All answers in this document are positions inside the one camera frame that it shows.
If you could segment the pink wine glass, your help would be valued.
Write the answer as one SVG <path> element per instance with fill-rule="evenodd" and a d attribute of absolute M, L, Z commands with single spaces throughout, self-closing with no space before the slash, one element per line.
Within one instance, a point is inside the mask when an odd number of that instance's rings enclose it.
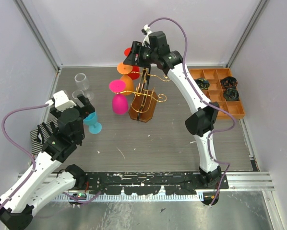
<path fill-rule="evenodd" d="M 115 94 L 112 98 L 112 111 L 118 115 L 128 112 L 129 104 L 125 95 L 122 94 L 126 89 L 126 83 L 122 80 L 113 80 L 109 84 L 109 89 Z"/>

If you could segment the clear wine glass front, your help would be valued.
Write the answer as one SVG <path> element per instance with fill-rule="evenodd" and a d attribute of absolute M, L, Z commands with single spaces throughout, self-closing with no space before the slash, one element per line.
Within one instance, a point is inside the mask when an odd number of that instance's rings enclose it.
<path fill-rule="evenodd" d="M 84 95 L 88 100 L 93 100 L 95 95 L 92 91 L 83 91 L 83 90 L 75 90 L 73 93 L 72 93 L 72 97 L 73 99 L 77 99 L 77 96 L 79 95 Z"/>

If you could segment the striped black white cloth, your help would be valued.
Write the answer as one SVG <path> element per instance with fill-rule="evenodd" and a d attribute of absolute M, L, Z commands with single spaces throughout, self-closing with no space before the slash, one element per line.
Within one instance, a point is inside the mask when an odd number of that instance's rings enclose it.
<path fill-rule="evenodd" d="M 32 155 L 35 157 L 42 150 L 43 145 L 47 139 L 55 132 L 58 128 L 58 120 L 52 119 L 48 122 L 43 122 L 37 125 L 36 129 L 30 132 L 31 143 L 32 143 Z"/>

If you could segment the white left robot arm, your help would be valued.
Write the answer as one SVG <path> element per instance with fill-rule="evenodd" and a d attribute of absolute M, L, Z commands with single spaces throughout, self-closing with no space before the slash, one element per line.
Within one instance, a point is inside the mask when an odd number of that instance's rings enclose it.
<path fill-rule="evenodd" d="M 80 190 L 86 184 L 85 172 L 77 165 L 69 165 L 56 179 L 40 188 L 45 179 L 80 146 L 85 138 L 83 120 L 95 108 L 89 99 L 79 94 L 79 106 L 65 91 L 53 94 L 45 106 L 57 118 L 58 126 L 43 144 L 37 157 L 14 142 L 5 130 L 7 114 L 1 124 L 9 142 L 23 150 L 32 161 L 22 177 L 0 196 L 0 221 L 10 230 L 24 230 L 33 217 L 55 196 L 69 189 Z"/>

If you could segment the orange wine glass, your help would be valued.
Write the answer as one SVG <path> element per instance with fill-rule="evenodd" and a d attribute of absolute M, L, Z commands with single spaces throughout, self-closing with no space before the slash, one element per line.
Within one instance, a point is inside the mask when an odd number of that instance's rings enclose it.
<path fill-rule="evenodd" d="M 129 76 L 129 74 L 132 72 L 132 66 L 130 65 L 125 65 L 122 62 L 117 65 L 117 71 L 122 75 L 120 80 L 125 82 L 126 88 L 123 95 L 128 96 L 130 95 L 130 91 L 134 90 L 134 84 L 132 78 Z"/>

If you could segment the gold wire wine glass rack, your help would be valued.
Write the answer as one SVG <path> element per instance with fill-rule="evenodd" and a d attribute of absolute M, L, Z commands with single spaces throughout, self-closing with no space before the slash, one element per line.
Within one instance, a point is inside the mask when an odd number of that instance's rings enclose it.
<path fill-rule="evenodd" d="M 138 85 L 135 89 L 125 89 L 120 92 L 120 94 L 133 94 L 129 108 L 130 119 L 146 123 L 153 118 L 156 103 L 163 103 L 167 100 L 164 94 L 157 94 L 155 88 L 149 89 L 150 78 L 156 77 L 163 82 L 169 82 L 170 79 L 167 75 L 160 77 L 151 74 L 151 68 L 143 68 L 143 70 L 140 70 L 139 67 L 133 67 L 132 71 L 127 75 L 130 77 L 131 74 L 135 74 L 136 77 L 139 77 Z"/>

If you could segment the clear wine glass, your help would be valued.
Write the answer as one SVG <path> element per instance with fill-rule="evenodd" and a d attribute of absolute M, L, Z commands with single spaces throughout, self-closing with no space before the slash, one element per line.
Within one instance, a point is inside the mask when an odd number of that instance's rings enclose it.
<path fill-rule="evenodd" d="M 84 73 L 78 73 L 74 76 L 75 83 L 78 89 L 86 91 L 89 89 L 89 80 Z"/>
<path fill-rule="evenodd" d="M 75 90 L 73 93 L 72 93 L 72 97 L 73 99 L 77 99 L 77 96 L 79 95 L 84 95 L 88 100 L 93 100 L 95 95 L 92 91 L 83 91 L 83 90 Z"/>

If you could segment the blue wine glass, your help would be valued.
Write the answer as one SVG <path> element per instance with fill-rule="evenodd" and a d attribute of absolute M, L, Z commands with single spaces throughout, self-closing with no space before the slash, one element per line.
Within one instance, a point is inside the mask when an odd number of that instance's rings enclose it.
<path fill-rule="evenodd" d="M 102 125 L 98 122 L 97 112 L 93 112 L 87 116 L 83 120 L 83 123 L 88 126 L 88 131 L 91 134 L 99 134 L 102 130 Z"/>

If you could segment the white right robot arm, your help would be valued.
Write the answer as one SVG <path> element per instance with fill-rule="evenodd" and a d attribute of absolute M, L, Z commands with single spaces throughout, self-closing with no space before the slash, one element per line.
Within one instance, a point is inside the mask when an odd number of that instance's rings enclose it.
<path fill-rule="evenodd" d="M 210 189 L 221 178 L 212 135 L 219 104 L 211 102 L 200 90 L 190 76 L 182 55 L 170 50 L 164 32 L 152 32 L 145 25 L 142 33 L 145 35 L 144 40 L 132 43 L 131 51 L 123 63 L 142 68 L 155 64 L 177 86 L 191 111 L 185 126 L 196 140 L 200 157 L 200 182 L 204 188 Z"/>

